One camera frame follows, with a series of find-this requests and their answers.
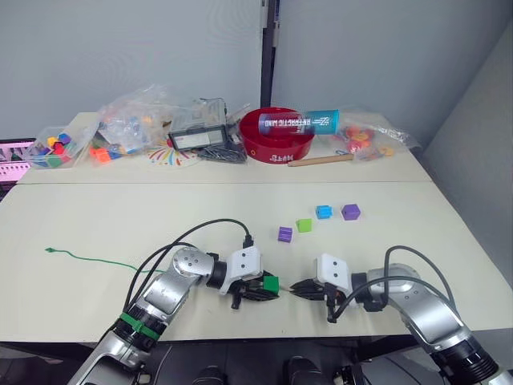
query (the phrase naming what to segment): black cable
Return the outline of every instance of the black cable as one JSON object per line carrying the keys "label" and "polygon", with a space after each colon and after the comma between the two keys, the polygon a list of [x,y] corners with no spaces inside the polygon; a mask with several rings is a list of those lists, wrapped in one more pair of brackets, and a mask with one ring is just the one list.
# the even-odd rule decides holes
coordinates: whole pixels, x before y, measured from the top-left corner
{"label": "black cable", "polygon": [[328,306],[328,315],[330,318],[335,317],[335,306]]}
{"label": "black cable", "polygon": [[[452,290],[450,289],[449,282],[447,282],[446,278],[443,276],[443,274],[440,271],[440,269],[428,257],[426,257],[424,254],[422,254],[420,251],[417,251],[416,249],[413,249],[413,248],[408,247],[408,246],[403,246],[403,245],[396,245],[396,246],[390,247],[386,251],[386,253],[385,253],[385,268],[384,268],[383,276],[384,277],[388,277],[389,276],[388,274],[389,274],[389,270],[390,270],[390,255],[395,250],[406,250],[406,251],[409,251],[410,253],[413,253],[413,254],[417,255],[425,263],[427,263],[431,267],[431,269],[433,269],[434,272],[438,275],[438,277],[440,278],[440,281],[442,281],[443,287],[445,288],[445,290],[447,292],[447,296],[449,297],[449,302],[451,304],[450,308],[453,309],[454,311],[456,311],[456,302],[454,300],[454,295],[452,294]],[[385,282],[385,290],[384,290],[384,293],[382,295],[383,308],[386,305],[388,305],[389,290],[390,290],[390,284],[389,284],[388,281],[386,281]]]}
{"label": "black cable", "polygon": [[5,379],[5,382],[4,382],[4,380],[2,379],[2,380],[0,381],[0,385],[9,385],[9,383],[8,383],[7,381],[8,381],[8,378],[9,378],[9,371],[10,371],[10,367],[12,367],[12,366],[13,366],[13,363],[14,363],[14,360],[13,360],[13,359],[10,359],[10,360],[9,360],[9,365],[7,366],[7,370],[4,372],[4,376],[3,376],[3,378]]}
{"label": "black cable", "polygon": [[367,383],[368,383],[369,385],[372,385],[372,383],[370,382],[370,380],[367,378],[367,376],[366,376],[366,375],[363,375],[363,378],[364,378],[364,379],[366,379],[366,381],[367,381]]}
{"label": "black cable", "polygon": [[110,325],[110,326],[109,326],[109,328],[108,328],[107,330],[105,330],[105,333],[103,333],[103,334],[102,334],[102,336],[99,338],[99,340],[98,340],[98,341],[101,341],[102,339],[104,339],[104,338],[105,338],[105,336],[107,335],[107,333],[108,333],[109,331],[111,331],[112,329],[114,329],[114,327],[115,327],[115,323],[116,323],[116,322],[114,322],[112,325]]}
{"label": "black cable", "polygon": [[128,296],[127,296],[127,300],[125,300],[125,307],[123,308],[123,311],[127,311],[131,305],[133,305],[133,302],[141,295],[141,293],[143,292],[144,290],[144,287],[147,285],[148,281],[150,280],[151,278],[151,275],[155,272],[157,266],[159,263],[161,263],[161,261],[164,259],[164,257],[169,253],[169,250],[171,250],[172,247],[174,247],[175,245],[177,245],[182,239],[184,239],[187,235],[189,235],[190,233],[193,233],[195,232],[196,230],[198,229],[201,229],[202,227],[205,227],[205,226],[208,226],[208,225],[213,225],[214,223],[220,223],[220,222],[231,222],[231,223],[235,223],[236,225],[239,225],[240,227],[242,227],[242,229],[245,231],[246,233],[246,236],[245,236],[245,239],[244,239],[244,242],[243,242],[243,247],[249,247],[249,246],[252,246],[253,242],[252,242],[252,237],[251,237],[251,234],[249,233],[249,230],[248,230],[248,227],[242,223],[241,221],[238,221],[236,219],[230,219],[230,218],[221,218],[221,219],[214,219],[212,221],[206,221],[206,222],[203,222],[203,223],[200,223],[199,225],[197,226],[194,226],[192,229],[189,229],[188,231],[186,231],[185,233],[183,233],[182,235],[180,235],[178,238],[176,238],[171,244],[169,245],[166,245],[160,249],[158,249],[157,251],[155,251],[150,257],[148,257],[148,259],[140,266],[140,270],[142,270],[144,268],[144,266],[151,260],[153,259],[156,255],[158,255],[158,253],[162,253],[159,257],[159,259],[156,261],[156,263],[153,265],[153,267],[151,268],[150,272],[148,273],[148,275],[146,276],[146,278],[144,279],[143,283],[141,284],[141,286],[139,287],[139,289],[137,290],[137,292],[135,293],[135,295],[133,296],[133,299],[131,300],[131,293],[134,289],[134,286],[135,286],[135,282],[137,281],[137,277],[139,276],[140,274],[140,271],[139,269],[137,270],[137,272],[135,273],[134,277],[132,278],[132,281],[131,281],[131,284],[130,284],[130,289],[128,291]]}
{"label": "black cable", "polygon": [[399,369],[401,369],[403,372],[405,372],[413,381],[415,381],[418,385],[422,385],[420,381],[418,381],[414,375],[412,375],[409,371],[407,371],[404,367],[402,367],[402,365],[399,365],[398,363],[396,363],[393,359],[389,359],[388,357],[385,357],[386,360],[390,361],[391,363],[393,363],[396,367],[398,367]]}
{"label": "black cable", "polygon": [[162,370],[162,367],[164,366],[164,361],[166,360],[166,358],[168,357],[168,355],[172,349],[173,349],[173,345],[170,344],[169,348],[166,350],[166,352],[164,353],[164,356],[160,360],[160,364],[159,364],[159,367],[157,367],[157,372],[155,373],[155,377],[153,377],[154,385],[156,385],[159,382],[160,371]]}
{"label": "black cable", "polygon": [[359,295],[363,290],[368,289],[372,285],[376,285],[376,284],[382,283],[382,282],[389,282],[389,281],[408,281],[408,282],[419,283],[419,284],[425,286],[427,289],[431,290],[436,295],[438,295],[442,301],[444,301],[449,307],[452,308],[452,305],[450,304],[447,297],[440,290],[438,290],[436,287],[434,287],[430,283],[424,282],[420,278],[407,277],[407,276],[402,276],[402,275],[392,275],[389,277],[381,277],[381,278],[373,279],[372,281],[368,281],[367,283],[365,283],[365,284],[359,286],[358,288],[356,288],[355,290],[353,290],[353,293],[348,295],[347,298],[344,300],[344,302],[338,307],[337,311],[335,312],[334,319],[339,318],[341,316],[341,314],[344,312],[345,308],[347,308],[347,306],[349,306],[350,302],[353,301],[356,298],[356,296]]}

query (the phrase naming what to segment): blue cube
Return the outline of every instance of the blue cube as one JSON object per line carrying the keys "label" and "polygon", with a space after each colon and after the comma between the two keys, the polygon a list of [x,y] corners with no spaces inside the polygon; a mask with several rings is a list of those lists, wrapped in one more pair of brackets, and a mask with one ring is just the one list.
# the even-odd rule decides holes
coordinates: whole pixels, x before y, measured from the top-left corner
{"label": "blue cube", "polygon": [[48,152],[51,152],[51,150],[48,147],[45,147],[39,151],[39,155],[46,155]]}
{"label": "blue cube", "polygon": [[118,159],[121,156],[123,156],[123,155],[119,154],[118,152],[108,151],[108,153],[109,153],[109,156],[111,157],[111,159]]}
{"label": "blue cube", "polygon": [[71,137],[64,132],[62,134],[59,134],[59,142],[61,142],[63,145],[71,143]]}
{"label": "blue cube", "polygon": [[317,206],[315,208],[317,219],[330,219],[333,215],[333,209],[331,206]]}

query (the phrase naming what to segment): colorful toy blocks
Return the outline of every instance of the colorful toy blocks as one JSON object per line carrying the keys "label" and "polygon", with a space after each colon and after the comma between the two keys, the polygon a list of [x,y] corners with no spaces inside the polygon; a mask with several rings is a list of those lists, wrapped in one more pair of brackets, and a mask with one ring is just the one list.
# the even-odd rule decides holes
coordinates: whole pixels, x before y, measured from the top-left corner
{"label": "colorful toy blocks", "polygon": [[71,142],[71,137],[64,132],[62,134],[59,134],[59,142],[61,142],[63,145],[67,145]]}
{"label": "colorful toy blocks", "polygon": [[345,205],[342,208],[342,216],[346,221],[356,221],[360,214],[360,209],[356,204]]}
{"label": "colorful toy blocks", "polygon": [[280,279],[273,275],[265,275],[264,290],[268,290],[274,294],[278,294],[280,292]]}
{"label": "colorful toy blocks", "polygon": [[123,156],[123,154],[121,153],[119,148],[120,148],[120,146],[118,144],[111,144],[109,147],[107,147],[107,151],[108,151],[111,159],[114,160],[114,159],[118,159],[121,156]]}
{"label": "colorful toy blocks", "polygon": [[312,231],[312,219],[298,219],[296,221],[297,231],[300,233],[309,233]]}
{"label": "colorful toy blocks", "polygon": [[280,227],[278,231],[278,241],[290,243],[292,240],[292,229],[290,227]]}
{"label": "colorful toy blocks", "polygon": [[46,162],[48,163],[48,165],[50,167],[54,167],[54,168],[60,166],[63,163],[61,158],[59,158],[58,156],[48,156],[48,159],[46,160]]}
{"label": "colorful toy blocks", "polygon": [[48,147],[43,147],[42,149],[39,150],[39,155],[46,155],[48,152],[50,152],[51,150],[48,148]]}
{"label": "colorful toy blocks", "polygon": [[54,144],[55,142],[58,142],[59,140],[55,137],[55,136],[50,136],[47,140],[46,140],[46,144],[48,144],[48,147],[49,148],[53,148],[54,147]]}
{"label": "colorful toy blocks", "polygon": [[61,142],[55,142],[54,143],[54,154],[55,155],[62,155],[65,151],[64,144]]}
{"label": "colorful toy blocks", "polygon": [[64,152],[62,155],[59,155],[59,158],[61,158],[61,161],[63,163],[69,162],[71,158],[67,155],[66,152]]}
{"label": "colorful toy blocks", "polygon": [[315,208],[315,214],[317,215],[317,219],[330,219],[333,215],[333,209],[331,206],[317,206]]}
{"label": "colorful toy blocks", "polygon": [[99,163],[108,163],[111,161],[111,156],[106,148],[89,148],[89,154],[96,158]]}

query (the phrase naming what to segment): red plastic tray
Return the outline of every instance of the red plastic tray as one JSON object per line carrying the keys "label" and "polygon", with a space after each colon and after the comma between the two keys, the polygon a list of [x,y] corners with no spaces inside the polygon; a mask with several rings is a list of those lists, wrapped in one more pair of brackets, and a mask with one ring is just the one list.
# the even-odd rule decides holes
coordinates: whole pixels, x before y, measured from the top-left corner
{"label": "red plastic tray", "polygon": [[276,138],[263,136],[258,131],[261,114],[270,112],[296,112],[290,108],[266,107],[249,112],[240,121],[240,134],[248,155],[260,162],[283,164],[299,160],[308,153],[314,135],[289,135]]}

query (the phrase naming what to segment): green cable tie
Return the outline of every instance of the green cable tie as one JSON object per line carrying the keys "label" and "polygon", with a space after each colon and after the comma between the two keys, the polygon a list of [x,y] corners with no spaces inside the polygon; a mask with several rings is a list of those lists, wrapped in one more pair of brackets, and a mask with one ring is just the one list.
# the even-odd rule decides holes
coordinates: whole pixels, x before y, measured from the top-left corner
{"label": "green cable tie", "polygon": [[155,341],[158,341],[160,338],[160,334],[158,334],[156,331],[150,329],[146,325],[144,325],[144,322],[141,322],[132,316],[128,315],[127,313],[121,313],[119,316],[120,319],[124,320],[128,325],[132,327],[134,331],[137,333],[142,333],[146,336],[148,336],[151,339],[154,339]]}
{"label": "green cable tie", "polygon": [[[132,266],[132,265],[128,265],[127,263],[122,263],[122,262],[117,262],[117,261],[109,261],[108,259],[100,259],[100,258],[85,258],[85,257],[78,257],[76,255],[74,255],[73,253],[67,251],[67,250],[57,250],[57,249],[54,249],[53,247],[47,247],[45,249],[45,251],[47,251],[48,253],[66,253],[68,254],[70,257],[73,257],[73,258],[76,258],[76,259],[81,259],[83,261],[93,261],[93,262],[103,262],[103,263],[110,263],[112,265],[119,265],[119,266],[124,266],[124,267],[127,267],[129,269],[132,269],[134,271],[137,271],[137,268]],[[150,270],[143,270],[141,271],[142,274],[146,274],[146,273],[149,273]],[[156,273],[164,273],[163,270],[155,270]]]}

